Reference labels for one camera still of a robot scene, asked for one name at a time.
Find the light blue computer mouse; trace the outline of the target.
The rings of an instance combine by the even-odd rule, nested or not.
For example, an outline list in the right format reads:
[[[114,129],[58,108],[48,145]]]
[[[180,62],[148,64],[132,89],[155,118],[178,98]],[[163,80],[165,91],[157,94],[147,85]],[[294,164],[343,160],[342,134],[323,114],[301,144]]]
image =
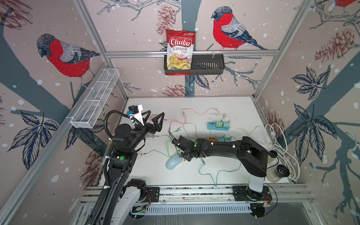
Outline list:
[[[176,168],[181,162],[183,161],[183,158],[178,156],[178,155],[174,155],[172,156],[170,159],[168,159],[168,161],[166,162],[166,169],[167,170],[173,170],[174,168]]]

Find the teal charger plug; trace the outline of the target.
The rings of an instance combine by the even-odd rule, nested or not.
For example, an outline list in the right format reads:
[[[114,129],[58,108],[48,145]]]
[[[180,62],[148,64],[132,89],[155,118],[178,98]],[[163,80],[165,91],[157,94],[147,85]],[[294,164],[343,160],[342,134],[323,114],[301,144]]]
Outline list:
[[[230,137],[223,136],[223,137],[218,137],[217,138],[218,142],[232,142],[232,141],[236,141],[236,140],[237,139],[235,137],[233,137],[233,136],[230,136]]]

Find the orange power strip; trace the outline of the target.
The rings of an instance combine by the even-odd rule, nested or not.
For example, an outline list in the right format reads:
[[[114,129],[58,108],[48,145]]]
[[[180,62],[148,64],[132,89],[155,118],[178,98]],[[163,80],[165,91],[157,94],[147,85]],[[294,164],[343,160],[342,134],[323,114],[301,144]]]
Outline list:
[[[207,140],[217,142],[218,138],[217,137],[208,137]]]

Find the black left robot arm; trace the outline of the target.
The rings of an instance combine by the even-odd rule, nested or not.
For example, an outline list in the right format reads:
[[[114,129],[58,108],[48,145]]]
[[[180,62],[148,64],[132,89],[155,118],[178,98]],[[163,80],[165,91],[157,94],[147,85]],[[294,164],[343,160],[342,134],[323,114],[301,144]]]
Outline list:
[[[87,225],[122,225],[135,203],[146,198],[146,182],[128,178],[141,150],[139,143],[146,140],[147,134],[160,132],[165,117],[162,112],[149,123],[151,111],[141,112],[137,106],[131,106],[127,114],[117,110],[108,112],[104,118],[105,124],[114,113],[130,119],[135,127],[121,124],[114,134],[105,127],[112,142],[110,155],[106,156],[103,165],[105,183],[85,222]]]

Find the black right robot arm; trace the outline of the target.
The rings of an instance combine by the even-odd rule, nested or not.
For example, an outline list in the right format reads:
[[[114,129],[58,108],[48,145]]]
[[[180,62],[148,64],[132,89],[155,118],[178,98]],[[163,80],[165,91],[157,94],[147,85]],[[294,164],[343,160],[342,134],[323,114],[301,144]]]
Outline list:
[[[259,201],[264,197],[263,185],[267,175],[268,158],[276,158],[275,151],[268,151],[252,138],[245,136],[241,140],[217,142],[196,139],[194,142],[183,136],[172,137],[172,144],[180,157],[186,161],[194,158],[225,157],[237,159],[251,175],[246,194],[239,196],[245,201]]]

